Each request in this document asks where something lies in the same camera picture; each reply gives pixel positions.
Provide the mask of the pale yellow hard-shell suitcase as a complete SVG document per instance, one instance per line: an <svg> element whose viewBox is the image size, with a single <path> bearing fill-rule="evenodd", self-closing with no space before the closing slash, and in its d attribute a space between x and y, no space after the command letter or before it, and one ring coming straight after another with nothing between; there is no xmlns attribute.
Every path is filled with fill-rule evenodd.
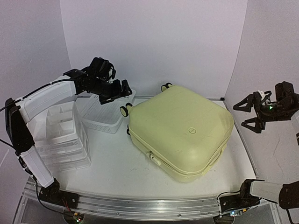
<svg viewBox="0 0 299 224"><path fill-rule="evenodd" d="M149 160L177 182L193 182L221 158L234 128L231 113L180 85L166 83L161 93L120 112L127 134Z"/></svg>

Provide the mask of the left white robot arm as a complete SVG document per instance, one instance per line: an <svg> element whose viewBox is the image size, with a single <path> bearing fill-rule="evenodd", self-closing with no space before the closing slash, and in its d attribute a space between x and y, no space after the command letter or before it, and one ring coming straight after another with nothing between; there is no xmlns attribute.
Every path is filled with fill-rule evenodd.
<svg viewBox="0 0 299 224"><path fill-rule="evenodd" d="M51 186L55 178L42 161L28 126L46 109L83 92L98 95L102 105L131 95L127 80L115 79L115 74L112 63L96 57L82 70L67 71L31 93L16 100L9 98L5 103L6 129L12 147L21 164L25 165L25 170L46 188L44 195L53 204L60 203L63 194Z"/></svg>

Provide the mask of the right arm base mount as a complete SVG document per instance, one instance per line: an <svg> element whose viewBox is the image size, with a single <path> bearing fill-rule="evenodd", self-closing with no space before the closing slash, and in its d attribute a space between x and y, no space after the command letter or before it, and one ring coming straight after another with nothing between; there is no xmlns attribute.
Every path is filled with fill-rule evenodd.
<svg viewBox="0 0 299 224"><path fill-rule="evenodd" d="M232 213L249 209L260 204L260 198L250 194L250 187L255 179L246 179L238 191L228 191L217 196L217 203L220 205L221 214Z"/></svg>

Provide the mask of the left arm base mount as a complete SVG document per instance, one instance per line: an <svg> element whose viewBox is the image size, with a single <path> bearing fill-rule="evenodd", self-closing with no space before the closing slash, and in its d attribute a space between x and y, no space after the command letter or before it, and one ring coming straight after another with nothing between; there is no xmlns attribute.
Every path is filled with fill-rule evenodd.
<svg viewBox="0 0 299 224"><path fill-rule="evenodd" d="M79 194L60 189L60 183L54 178L54 182L48 187L41 187L38 198L50 204L64 206L69 209L76 209L79 201Z"/></svg>

